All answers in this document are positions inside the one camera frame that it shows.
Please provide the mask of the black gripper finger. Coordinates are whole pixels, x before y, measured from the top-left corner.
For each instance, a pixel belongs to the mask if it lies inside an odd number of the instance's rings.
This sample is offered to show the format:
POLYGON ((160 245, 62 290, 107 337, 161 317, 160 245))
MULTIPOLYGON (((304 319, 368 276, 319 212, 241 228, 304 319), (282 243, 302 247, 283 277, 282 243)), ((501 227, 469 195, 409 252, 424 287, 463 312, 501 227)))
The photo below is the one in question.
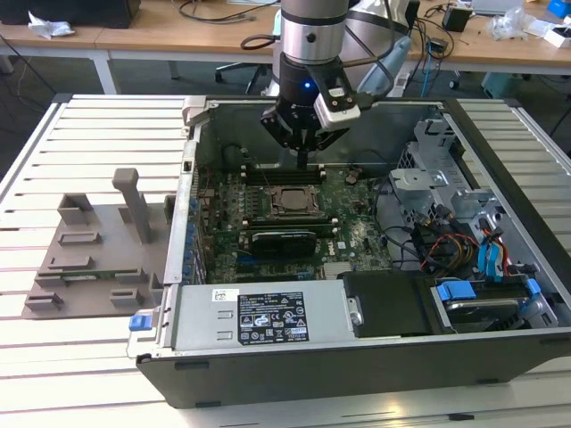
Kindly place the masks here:
POLYGON ((303 136, 299 120, 287 110, 269 108, 261 116, 261 124, 283 148, 293 150, 296 167, 303 168, 303 136))
POLYGON ((349 131, 348 128, 337 129, 334 131, 318 132, 317 130, 308 130, 303 138, 302 146, 302 167, 307 168, 308 157, 310 152, 324 151, 331 144, 341 138, 349 131))

